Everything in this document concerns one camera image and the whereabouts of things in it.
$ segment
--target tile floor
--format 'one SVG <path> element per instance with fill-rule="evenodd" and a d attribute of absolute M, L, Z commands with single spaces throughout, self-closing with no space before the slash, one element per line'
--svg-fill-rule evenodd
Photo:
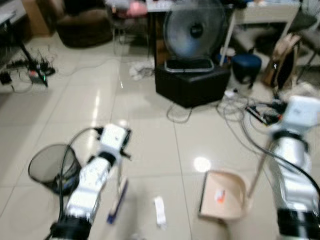
<path fill-rule="evenodd" d="M 33 39 L 28 47 L 54 57 L 58 73 L 48 79 L 48 89 L 39 85 L 25 94 L 11 94 L 9 88 L 0 88 L 1 239 L 43 239 L 58 217 L 58 197 L 29 179 L 32 156 L 46 145 L 67 142 L 84 127 L 120 119 L 128 120 L 133 130 L 127 149 L 132 161 L 125 162 L 123 171 L 129 177 L 128 192 L 115 225 L 108 225 L 106 216 L 116 192 L 116 182 L 110 180 L 102 193 L 90 239 L 129 240 L 134 233 L 146 240 L 276 239 L 276 210 L 265 175 L 261 176 L 252 210 L 245 218 L 222 223 L 198 217 L 204 173 L 198 172 L 195 160 L 206 158 L 212 169 L 233 169 L 251 178 L 257 156 L 239 144 L 212 107 L 195 109 L 186 124 L 167 120 L 171 103 L 156 94 L 154 78 L 133 81 L 128 73 L 128 62 L 146 58 L 145 48 L 132 50 L 125 45 L 119 55 L 113 54 L 111 43 L 85 50 L 69 49 L 57 35 Z M 253 95 L 270 97 L 259 83 Z M 241 136 L 240 128 L 235 124 L 232 127 Z M 319 136 L 319 129 L 309 136 L 315 150 L 312 174 L 318 181 Z M 266 139 L 258 133 L 256 138 L 262 143 Z M 74 146 L 82 163 L 96 147 L 93 132 Z M 156 196 L 164 200 L 165 230 L 156 225 Z"/>

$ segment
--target brown armchair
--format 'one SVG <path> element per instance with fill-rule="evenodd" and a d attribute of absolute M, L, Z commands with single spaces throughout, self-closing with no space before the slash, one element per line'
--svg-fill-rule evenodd
<path fill-rule="evenodd" d="M 63 44 L 73 48 L 99 45 L 113 38 L 111 24 L 104 3 L 70 15 L 66 12 L 64 0 L 48 0 L 56 18 L 56 30 Z"/>

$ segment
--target chair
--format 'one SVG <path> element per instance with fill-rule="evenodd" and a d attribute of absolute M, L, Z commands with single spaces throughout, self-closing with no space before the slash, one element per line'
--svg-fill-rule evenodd
<path fill-rule="evenodd" d="M 116 54 L 116 31 L 118 31 L 118 40 L 121 45 L 125 43 L 127 34 L 144 35 L 146 37 L 148 57 L 150 53 L 149 46 L 149 25 L 148 17 L 142 15 L 139 17 L 119 17 L 112 13 L 111 7 L 106 6 L 107 15 L 111 24 L 112 40 L 113 40 L 113 52 Z"/>
<path fill-rule="evenodd" d="M 305 29 L 299 32 L 301 36 L 301 40 L 304 44 L 306 44 L 311 50 L 313 50 L 313 54 L 307 64 L 303 66 L 302 70 L 300 71 L 297 82 L 304 74 L 305 70 L 309 69 L 311 66 L 312 60 L 315 58 L 316 55 L 320 55 L 320 24 L 315 30 L 312 29 Z"/>
<path fill-rule="evenodd" d="M 68 14 L 64 0 L 48 0 L 54 12 L 56 30 L 64 45 L 73 48 L 86 48 L 103 44 L 112 39 L 111 24 L 104 2 L 79 14 Z"/>

